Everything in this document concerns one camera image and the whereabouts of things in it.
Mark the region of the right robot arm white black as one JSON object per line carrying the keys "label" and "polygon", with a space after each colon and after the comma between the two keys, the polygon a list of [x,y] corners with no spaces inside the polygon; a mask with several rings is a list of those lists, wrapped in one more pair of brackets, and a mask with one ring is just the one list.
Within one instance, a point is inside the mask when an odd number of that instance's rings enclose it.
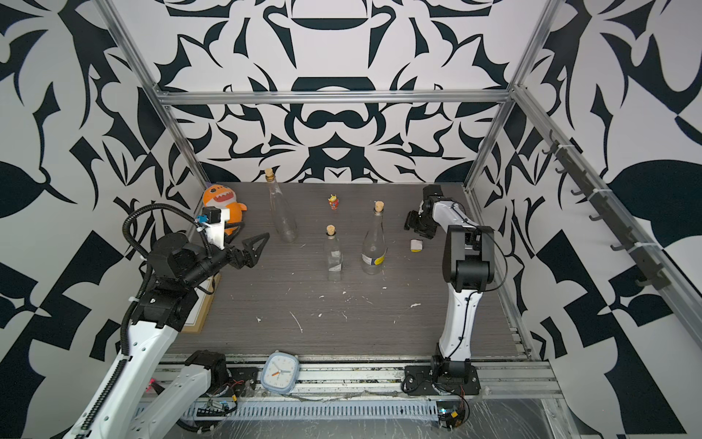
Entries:
{"label": "right robot arm white black", "polygon": [[464,206],[444,195],[439,185],[422,190],[422,204],[409,212],[405,230],[426,239],[445,231],[442,277],[448,285],[448,308],[444,331],[431,365],[435,387],[476,383],[471,339],[477,308],[495,280],[495,243],[492,228],[471,219]]}

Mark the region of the yellow blue bottle label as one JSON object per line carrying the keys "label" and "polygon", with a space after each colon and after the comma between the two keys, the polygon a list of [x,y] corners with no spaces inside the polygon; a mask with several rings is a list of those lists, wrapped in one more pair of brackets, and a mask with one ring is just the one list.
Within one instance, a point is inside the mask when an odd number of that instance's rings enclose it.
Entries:
{"label": "yellow blue bottle label", "polygon": [[411,240],[411,252],[421,252],[423,250],[423,241],[420,239]]}

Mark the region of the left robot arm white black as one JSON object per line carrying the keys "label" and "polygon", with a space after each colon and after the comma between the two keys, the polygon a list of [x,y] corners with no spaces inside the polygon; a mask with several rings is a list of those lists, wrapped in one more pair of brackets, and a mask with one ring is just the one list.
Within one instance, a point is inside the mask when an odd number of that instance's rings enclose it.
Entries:
{"label": "left robot arm white black", "polygon": [[227,265],[254,267],[269,241],[262,233],[222,249],[191,243],[182,232],[159,239],[147,256],[143,292],[120,328],[121,349],[69,438],[163,438],[201,395],[229,378],[226,358],[201,350],[144,411],[137,407],[147,386],[199,300],[197,288]]}

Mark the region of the clear glass bottle with cork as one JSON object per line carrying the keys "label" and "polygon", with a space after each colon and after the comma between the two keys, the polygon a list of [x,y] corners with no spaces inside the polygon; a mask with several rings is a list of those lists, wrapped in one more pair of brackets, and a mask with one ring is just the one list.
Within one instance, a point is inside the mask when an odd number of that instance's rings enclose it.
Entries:
{"label": "clear glass bottle with cork", "polygon": [[264,175],[270,194],[271,214],[276,232],[285,243],[294,243],[297,238],[297,224],[287,199],[281,190],[272,168],[266,168]]}

